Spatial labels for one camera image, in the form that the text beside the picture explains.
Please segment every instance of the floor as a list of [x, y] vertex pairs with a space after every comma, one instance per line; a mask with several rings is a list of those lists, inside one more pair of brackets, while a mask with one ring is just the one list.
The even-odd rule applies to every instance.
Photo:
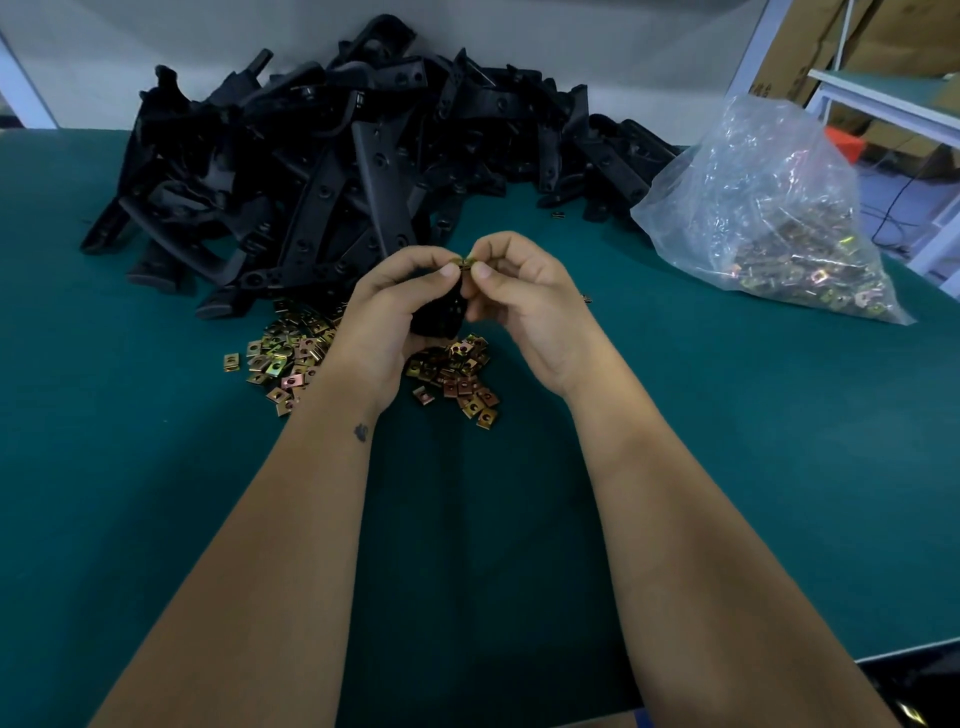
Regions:
[[[909, 260], [910, 244], [921, 226], [933, 216], [940, 203], [960, 193], [960, 179], [915, 180], [897, 172], [881, 169], [870, 164], [857, 165], [860, 176], [860, 226], [864, 234], [873, 237], [885, 252], [900, 260]], [[890, 219], [882, 225], [887, 209], [903, 193], [890, 209]], [[935, 266], [928, 278], [936, 285], [942, 283], [960, 268], [960, 246]]]

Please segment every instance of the left hand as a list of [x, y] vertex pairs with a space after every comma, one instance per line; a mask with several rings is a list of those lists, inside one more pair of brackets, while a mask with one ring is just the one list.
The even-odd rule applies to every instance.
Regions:
[[[445, 346], [410, 332], [413, 313], [460, 284], [459, 257], [445, 248], [412, 245], [397, 251], [362, 277], [320, 369], [370, 393], [376, 413], [385, 410], [400, 387], [403, 364], [415, 352]], [[435, 269], [409, 279], [422, 269]]]

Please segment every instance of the forearm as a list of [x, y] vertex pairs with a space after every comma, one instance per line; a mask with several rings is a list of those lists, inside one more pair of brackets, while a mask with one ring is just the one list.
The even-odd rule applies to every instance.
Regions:
[[323, 377], [92, 725], [333, 725], [375, 410]]
[[622, 358], [569, 398], [617, 609], [658, 725], [895, 725]]

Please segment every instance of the clear plastic bag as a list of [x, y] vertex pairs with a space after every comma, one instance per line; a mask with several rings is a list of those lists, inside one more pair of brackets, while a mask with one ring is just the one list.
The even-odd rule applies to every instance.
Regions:
[[814, 116], [736, 96], [631, 215], [660, 257], [719, 288], [911, 324], [857, 229], [859, 204], [855, 170]]

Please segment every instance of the cardboard box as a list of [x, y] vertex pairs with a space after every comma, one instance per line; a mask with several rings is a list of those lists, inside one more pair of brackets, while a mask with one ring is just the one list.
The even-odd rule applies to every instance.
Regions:
[[960, 70], [958, 38], [956, 0], [882, 0], [863, 23], [843, 68], [892, 76], [943, 76]]
[[[960, 114], [960, 75], [944, 84], [930, 105]], [[880, 161], [892, 155], [893, 165], [909, 177], [947, 177], [960, 169], [960, 150], [885, 121], [872, 122], [860, 138], [869, 145], [865, 159]]]
[[[861, 31], [861, 23], [863, 23], [864, 17], [881, 1], [882, 0], [856, 0], [853, 3], [850, 28], [847, 30], [847, 43], [844, 46], [845, 58], [850, 57], [851, 48], [855, 43], [857, 34]], [[846, 14], [847, 3], [844, 2], [841, 3], [840, 10], [837, 15], [834, 16], [833, 22], [830, 23], [827, 32], [820, 39], [820, 42], [817, 43], [817, 53], [804, 72], [803, 77], [798, 80], [796, 89], [789, 97], [791, 101], [796, 102], [800, 106], [805, 106], [806, 102], [813, 96], [813, 92], [817, 90], [817, 84], [820, 82], [806, 75], [810, 68], [816, 68], [821, 71], [832, 68], [833, 57], [836, 56], [837, 48], [840, 47], [840, 33], [843, 31], [843, 21]]]
[[794, 0], [756, 72], [750, 92], [774, 99], [789, 98], [790, 92], [806, 78], [818, 44], [844, 2]]

